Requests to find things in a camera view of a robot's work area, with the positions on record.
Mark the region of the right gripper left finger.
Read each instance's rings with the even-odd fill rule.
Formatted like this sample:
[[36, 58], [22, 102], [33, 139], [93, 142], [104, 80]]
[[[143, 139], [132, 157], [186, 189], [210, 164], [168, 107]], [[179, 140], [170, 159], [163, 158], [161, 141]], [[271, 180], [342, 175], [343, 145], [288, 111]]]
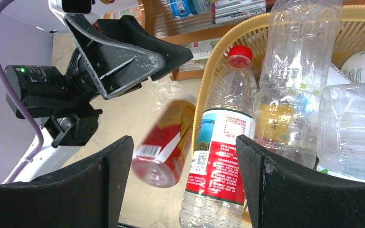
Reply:
[[31, 182], [0, 185], [0, 228], [120, 228], [134, 142], [103, 150]]

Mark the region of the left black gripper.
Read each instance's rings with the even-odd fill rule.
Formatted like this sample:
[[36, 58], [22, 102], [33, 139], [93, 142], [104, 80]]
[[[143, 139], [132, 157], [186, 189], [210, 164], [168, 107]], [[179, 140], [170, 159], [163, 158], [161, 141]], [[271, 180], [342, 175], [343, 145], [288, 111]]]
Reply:
[[189, 48], [158, 39], [135, 17], [98, 19], [68, 13], [64, 24], [77, 48], [64, 75], [72, 100], [112, 99], [136, 89], [151, 76], [157, 81], [193, 58]]

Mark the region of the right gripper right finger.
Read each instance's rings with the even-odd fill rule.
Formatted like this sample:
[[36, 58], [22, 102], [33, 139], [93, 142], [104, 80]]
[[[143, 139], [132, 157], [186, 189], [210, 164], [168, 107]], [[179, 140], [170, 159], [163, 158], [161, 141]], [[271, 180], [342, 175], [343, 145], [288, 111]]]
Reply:
[[365, 228], [365, 183], [309, 169], [245, 135], [236, 152], [255, 228]]

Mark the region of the orange label bottle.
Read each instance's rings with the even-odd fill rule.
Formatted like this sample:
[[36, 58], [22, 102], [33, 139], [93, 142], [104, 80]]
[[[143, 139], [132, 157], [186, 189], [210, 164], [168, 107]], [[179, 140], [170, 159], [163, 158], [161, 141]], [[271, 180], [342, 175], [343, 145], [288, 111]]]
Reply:
[[139, 8], [109, 11], [103, 15], [103, 19], [120, 19], [122, 16], [133, 16], [138, 22], [142, 21], [142, 14]]

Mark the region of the red label bottle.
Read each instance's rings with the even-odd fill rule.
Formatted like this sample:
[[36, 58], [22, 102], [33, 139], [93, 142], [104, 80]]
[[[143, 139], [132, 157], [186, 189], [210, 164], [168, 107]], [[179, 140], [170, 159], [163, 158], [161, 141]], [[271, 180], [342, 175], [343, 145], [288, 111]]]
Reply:
[[236, 138], [253, 138], [251, 109], [257, 91], [249, 47], [234, 46], [213, 78], [200, 121], [179, 223], [183, 228], [238, 228], [245, 192]]

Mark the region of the brown tea bottle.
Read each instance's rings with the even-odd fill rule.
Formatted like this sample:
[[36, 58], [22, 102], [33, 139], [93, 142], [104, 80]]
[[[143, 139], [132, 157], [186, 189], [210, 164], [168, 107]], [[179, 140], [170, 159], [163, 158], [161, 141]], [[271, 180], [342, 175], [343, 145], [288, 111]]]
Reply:
[[181, 178], [192, 141], [196, 98], [172, 100], [135, 149], [132, 170], [143, 182], [170, 188]]

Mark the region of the small clear blue-label bottle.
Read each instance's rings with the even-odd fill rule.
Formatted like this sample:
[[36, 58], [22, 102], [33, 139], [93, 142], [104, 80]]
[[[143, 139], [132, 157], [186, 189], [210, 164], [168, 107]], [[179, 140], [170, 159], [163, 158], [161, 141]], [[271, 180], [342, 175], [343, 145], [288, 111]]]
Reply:
[[365, 182], [365, 83], [325, 87], [318, 120], [317, 170]]

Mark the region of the clear bottle white blue cap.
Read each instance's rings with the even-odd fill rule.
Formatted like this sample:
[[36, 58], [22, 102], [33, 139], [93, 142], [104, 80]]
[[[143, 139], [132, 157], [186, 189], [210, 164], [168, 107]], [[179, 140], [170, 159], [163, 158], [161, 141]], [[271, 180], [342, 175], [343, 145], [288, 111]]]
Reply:
[[270, 13], [255, 141], [308, 168], [317, 158], [320, 98], [342, 12], [341, 0], [278, 0]]

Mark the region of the yellow plastic bin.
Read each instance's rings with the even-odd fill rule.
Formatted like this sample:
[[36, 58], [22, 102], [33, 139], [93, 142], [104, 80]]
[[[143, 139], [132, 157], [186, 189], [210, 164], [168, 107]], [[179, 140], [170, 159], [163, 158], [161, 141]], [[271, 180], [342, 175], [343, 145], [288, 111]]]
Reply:
[[365, 49], [365, 1], [278, 0], [218, 42], [197, 102], [182, 227], [237, 228], [245, 193], [236, 138], [313, 168], [320, 94], [332, 63]]

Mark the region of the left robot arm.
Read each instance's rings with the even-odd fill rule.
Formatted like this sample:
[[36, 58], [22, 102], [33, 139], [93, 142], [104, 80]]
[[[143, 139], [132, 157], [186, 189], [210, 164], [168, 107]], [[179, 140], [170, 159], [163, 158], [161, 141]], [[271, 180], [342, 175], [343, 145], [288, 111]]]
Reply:
[[116, 98], [157, 81], [191, 60], [185, 47], [150, 35], [133, 16], [98, 19], [68, 13], [64, 23], [75, 41], [67, 70], [54, 66], [8, 65], [5, 75], [38, 134], [6, 183], [28, 182], [60, 169], [97, 131], [103, 112], [91, 101]]

